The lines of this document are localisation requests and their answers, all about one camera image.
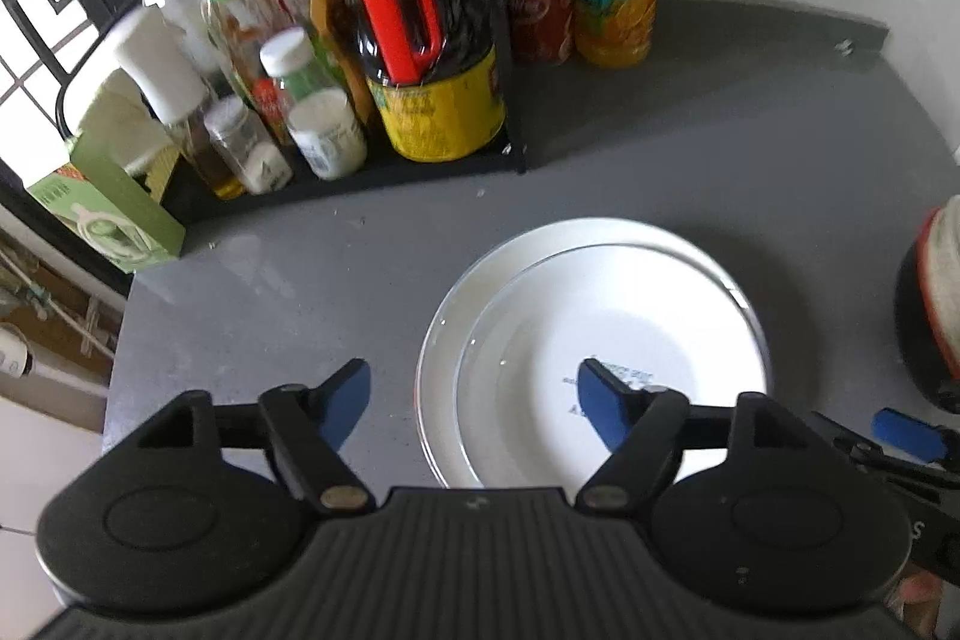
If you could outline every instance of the stacked plate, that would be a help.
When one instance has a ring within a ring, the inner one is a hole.
[[[586,357],[699,405],[733,405],[770,376],[750,304],[689,242],[613,218],[542,226],[474,263],[430,324],[415,404],[440,482],[575,496],[609,455],[578,404]],[[723,456],[688,453],[679,477]]]

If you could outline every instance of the metal screw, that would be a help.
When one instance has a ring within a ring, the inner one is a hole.
[[[584,491],[584,504],[601,512],[622,510],[630,504],[630,494],[619,485],[594,485]]]
[[[356,485],[334,485],[320,494],[320,504],[328,510],[359,510],[370,495]]]

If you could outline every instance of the black device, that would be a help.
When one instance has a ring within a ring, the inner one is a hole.
[[[952,475],[762,394],[736,408],[581,365],[613,453],[558,488],[395,488],[337,455],[366,407],[352,360],[251,405],[176,397],[43,511],[69,607],[38,638],[904,638],[908,558],[960,581]],[[221,448],[266,453],[275,480]],[[674,482],[688,449],[726,461]]]

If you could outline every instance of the spice rack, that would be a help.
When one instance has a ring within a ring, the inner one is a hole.
[[[61,95],[58,104],[62,107],[62,100],[67,87],[79,68],[73,73],[66,73],[53,52],[46,47],[37,30],[26,18],[17,0],[2,0],[18,28],[23,31],[28,42],[35,48],[40,60],[50,69],[51,74],[61,83]],[[196,223],[208,218],[221,218],[226,215],[237,215],[250,210],[272,205],[300,201],[302,199],[318,199],[333,194],[350,193],[351,191],[368,191],[378,188],[387,188],[428,180],[443,179],[467,175],[480,175],[485,172],[498,170],[515,170],[524,172],[526,160],[521,135],[520,123],[515,114],[510,111],[510,80],[512,63],[510,59],[510,40],[507,28],[505,0],[490,0],[491,27],[493,41],[497,51],[497,71],[501,88],[507,100],[507,121],[496,138],[478,152],[459,161],[444,164],[418,164],[400,157],[390,148],[389,143],[373,143],[368,155],[366,166],[342,180],[323,182],[318,180],[306,162],[294,162],[294,180],[286,188],[273,194],[262,196],[243,196],[231,201],[219,201],[205,189],[199,178],[194,175],[186,162],[176,165],[170,184],[163,199],[163,206],[184,225]],[[115,20],[102,26],[102,35],[112,27]],[[59,121],[59,130],[64,133],[64,124]]]

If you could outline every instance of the green box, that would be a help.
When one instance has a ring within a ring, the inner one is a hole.
[[[125,272],[179,256],[186,229],[136,181],[80,134],[70,163],[27,191],[90,247]]]

